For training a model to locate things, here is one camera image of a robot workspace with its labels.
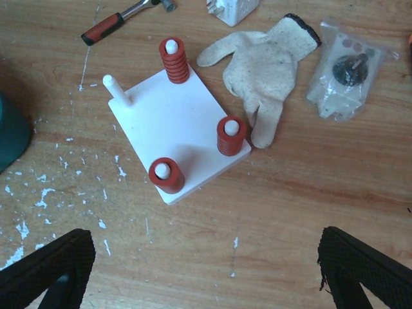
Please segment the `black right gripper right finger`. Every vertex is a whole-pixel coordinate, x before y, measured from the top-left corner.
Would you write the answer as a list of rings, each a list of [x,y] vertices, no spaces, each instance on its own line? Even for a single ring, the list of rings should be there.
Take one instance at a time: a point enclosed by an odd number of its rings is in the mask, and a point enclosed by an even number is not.
[[[366,287],[389,308],[411,308],[411,269],[338,227],[323,229],[317,263],[337,308],[371,308]]]

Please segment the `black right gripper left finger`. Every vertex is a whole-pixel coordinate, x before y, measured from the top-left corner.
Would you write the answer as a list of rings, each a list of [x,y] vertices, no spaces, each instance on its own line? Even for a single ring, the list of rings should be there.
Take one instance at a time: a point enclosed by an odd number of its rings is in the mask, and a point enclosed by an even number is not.
[[[1,308],[79,308],[95,261],[91,232],[73,229],[1,271]]]

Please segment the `red spring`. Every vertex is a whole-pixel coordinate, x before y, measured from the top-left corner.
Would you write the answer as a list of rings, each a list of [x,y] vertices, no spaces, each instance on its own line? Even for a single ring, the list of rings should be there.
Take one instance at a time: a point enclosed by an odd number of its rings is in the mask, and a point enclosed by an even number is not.
[[[242,148],[247,134],[244,121],[236,116],[226,116],[217,125],[218,151],[225,156],[235,156]]]
[[[160,43],[159,52],[169,80],[174,84],[186,82],[190,69],[183,41],[177,37],[168,37]]]
[[[168,157],[158,158],[151,164],[149,179],[168,194],[180,192],[185,184],[185,177],[178,164]]]

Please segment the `beige work glove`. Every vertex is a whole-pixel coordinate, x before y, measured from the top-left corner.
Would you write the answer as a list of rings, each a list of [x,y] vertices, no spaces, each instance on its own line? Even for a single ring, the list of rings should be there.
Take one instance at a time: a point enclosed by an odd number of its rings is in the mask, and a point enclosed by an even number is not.
[[[267,32],[238,31],[217,40],[196,63],[210,67],[232,57],[223,71],[224,85],[243,101],[252,144],[265,149],[274,140],[284,101],[295,87],[299,61],[320,45],[315,30],[289,13]]]

